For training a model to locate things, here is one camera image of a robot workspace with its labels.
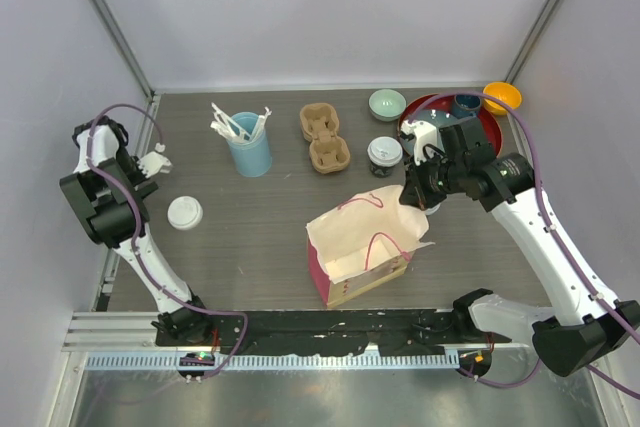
dark cup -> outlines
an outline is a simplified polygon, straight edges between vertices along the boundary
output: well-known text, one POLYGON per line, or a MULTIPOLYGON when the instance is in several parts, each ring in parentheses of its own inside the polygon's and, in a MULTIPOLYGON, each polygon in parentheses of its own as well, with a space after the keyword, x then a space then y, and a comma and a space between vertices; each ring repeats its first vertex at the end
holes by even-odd
POLYGON ((456 95, 451 103, 451 113, 454 117, 475 117, 482 107, 482 100, 475 95, 456 95))
POLYGON ((402 160, 402 146, 393 137, 377 137, 367 147, 369 170, 376 177, 389 177, 402 160))

paper bag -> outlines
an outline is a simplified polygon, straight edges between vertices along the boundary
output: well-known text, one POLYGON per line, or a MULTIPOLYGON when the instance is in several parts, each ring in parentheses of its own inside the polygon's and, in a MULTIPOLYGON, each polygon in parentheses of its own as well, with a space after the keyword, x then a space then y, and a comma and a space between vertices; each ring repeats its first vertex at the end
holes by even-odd
POLYGON ((309 270, 335 307, 406 270, 429 229, 424 212, 400 205, 401 185, 357 194, 307 224, 309 270))

cardboard cup holder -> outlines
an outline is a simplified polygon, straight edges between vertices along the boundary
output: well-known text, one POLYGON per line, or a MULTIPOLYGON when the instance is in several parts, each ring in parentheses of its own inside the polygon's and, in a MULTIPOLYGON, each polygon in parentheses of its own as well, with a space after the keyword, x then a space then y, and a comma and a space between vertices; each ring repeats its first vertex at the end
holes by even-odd
POLYGON ((338 136, 340 120, 333 105, 305 105, 300 110, 300 125, 304 138, 311 142, 309 157, 314 169, 321 174, 328 174, 349 165, 351 154, 347 143, 338 136))

bowl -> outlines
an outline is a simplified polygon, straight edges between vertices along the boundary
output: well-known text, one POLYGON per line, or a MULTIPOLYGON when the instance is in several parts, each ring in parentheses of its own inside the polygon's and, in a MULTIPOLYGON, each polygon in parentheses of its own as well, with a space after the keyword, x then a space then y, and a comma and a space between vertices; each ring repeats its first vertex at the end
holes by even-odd
MULTIPOLYGON (((420 107, 425 101, 429 100, 431 97, 438 94, 430 94, 425 95, 424 97, 420 97, 419 99, 414 100, 409 104, 409 106, 402 113, 400 118, 398 119, 398 138, 400 138, 400 128, 402 127, 402 122, 404 122, 411 114, 413 114, 418 107, 420 107)), ((442 99, 436 100, 434 103, 429 104, 429 106, 425 110, 441 110, 443 112, 451 112, 451 103, 453 97, 444 97, 442 99)), ((487 112, 485 109, 480 109, 477 115, 480 122, 482 122, 482 127, 484 128, 485 134, 487 134, 487 139, 491 144, 493 144, 493 149, 496 152, 496 155, 500 155, 500 151, 502 150, 502 131, 500 130, 500 126, 498 125, 498 121, 493 118, 493 116, 487 112)), ((400 141, 402 147, 405 152, 409 155, 413 155, 413 151, 408 148, 407 144, 405 144, 402 140, 400 141)))
POLYGON ((482 99, 475 95, 456 95, 451 103, 451 113, 458 119, 476 116, 480 109, 482 99))
MULTIPOLYGON (((506 82, 492 82, 482 91, 496 99, 500 99, 512 109, 517 109, 522 103, 522 94, 513 85, 506 82)), ((482 99, 484 108, 493 115, 507 115, 507 111, 492 100, 482 99)))
POLYGON ((407 100, 400 92, 391 89, 376 90, 369 97, 369 110, 378 120, 392 122, 407 108, 407 100))

blue cup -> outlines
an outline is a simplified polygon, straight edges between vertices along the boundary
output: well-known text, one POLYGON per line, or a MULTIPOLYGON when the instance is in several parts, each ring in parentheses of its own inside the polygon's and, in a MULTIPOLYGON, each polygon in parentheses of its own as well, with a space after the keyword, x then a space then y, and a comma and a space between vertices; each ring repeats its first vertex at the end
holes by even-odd
POLYGON ((451 113, 454 117, 475 117, 480 112, 482 100, 475 95, 456 95, 451 103, 451 113))
MULTIPOLYGON (((231 118, 249 134, 253 132, 253 128, 258 122, 258 114, 253 112, 240 112, 232 115, 231 118)), ((266 129, 263 129, 254 140, 246 144, 237 144, 230 140, 227 140, 227 144, 229 144, 231 156, 240 175, 244 177, 260 177, 271 168, 271 151, 269 150, 266 129)))

